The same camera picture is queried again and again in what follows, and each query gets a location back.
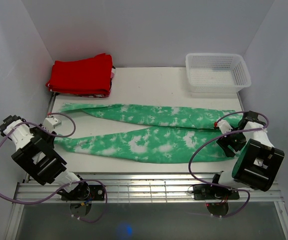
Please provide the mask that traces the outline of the green tie-dye trousers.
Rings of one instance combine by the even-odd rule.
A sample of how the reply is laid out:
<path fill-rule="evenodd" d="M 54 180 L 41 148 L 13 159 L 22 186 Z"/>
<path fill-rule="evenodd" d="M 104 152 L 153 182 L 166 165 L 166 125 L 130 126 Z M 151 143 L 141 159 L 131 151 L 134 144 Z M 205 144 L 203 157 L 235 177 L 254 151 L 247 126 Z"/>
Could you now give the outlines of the green tie-dye trousers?
<path fill-rule="evenodd" d="M 235 127 L 241 114 L 233 110 L 139 104 L 65 103 L 59 110 L 84 112 L 92 117 L 145 125 L 144 129 L 81 138 L 55 139 L 67 152 L 113 157 L 150 164 L 185 164 L 207 141 L 219 136 L 214 123 L 224 117 Z"/>

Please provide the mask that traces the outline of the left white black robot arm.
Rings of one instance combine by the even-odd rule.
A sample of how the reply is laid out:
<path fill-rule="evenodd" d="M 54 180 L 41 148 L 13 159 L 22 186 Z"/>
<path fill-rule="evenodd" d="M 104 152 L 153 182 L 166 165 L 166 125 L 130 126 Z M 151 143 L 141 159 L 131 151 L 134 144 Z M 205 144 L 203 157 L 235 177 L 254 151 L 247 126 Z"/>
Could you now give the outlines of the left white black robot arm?
<path fill-rule="evenodd" d="M 85 200 L 90 197 L 88 184 L 67 169 L 67 162 L 54 149 L 54 129 L 60 125 L 59 119 L 49 116 L 37 127 L 30 127 L 25 119 L 10 115 L 0 125 L 0 132 L 15 145 L 11 158 L 35 181 L 66 185 L 58 192 L 64 200 Z"/>

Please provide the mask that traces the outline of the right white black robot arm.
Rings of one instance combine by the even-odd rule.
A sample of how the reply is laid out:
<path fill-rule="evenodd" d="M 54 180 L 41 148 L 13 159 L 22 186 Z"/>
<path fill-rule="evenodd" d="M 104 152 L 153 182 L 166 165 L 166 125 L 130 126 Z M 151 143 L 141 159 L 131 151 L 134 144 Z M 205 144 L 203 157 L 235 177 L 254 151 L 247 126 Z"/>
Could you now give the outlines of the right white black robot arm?
<path fill-rule="evenodd" d="M 259 120 L 260 114 L 254 111 L 243 112 L 237 126 L 231 126 L 220 118 L 214 128 L 222 134 L 216 143 L 229 158 L 237 158 L 231 171 L 221 171 L 214 175 L 209 191 L 212 197 L 222 198 L 227 186 L 268 191 L 279 171 L 285 154 L 273 146 L 267 135 L 267 124 Z"/>

